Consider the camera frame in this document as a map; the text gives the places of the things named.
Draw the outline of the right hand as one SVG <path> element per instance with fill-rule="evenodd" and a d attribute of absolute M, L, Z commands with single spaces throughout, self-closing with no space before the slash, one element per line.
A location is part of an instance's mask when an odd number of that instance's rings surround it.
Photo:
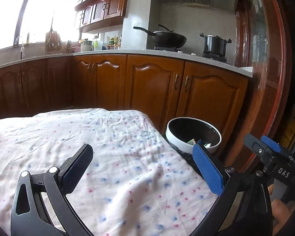
<path fill-rule="evenodd" d="M 271 201 L 272 214 L 277 221 L 277 224 L 273 226 L 272 235 L 276 235 L 282 227 L 287 223 L 295 210 L 295 201 L 291 201 L 289 204 L 284 204 L 279 199 Z"/>

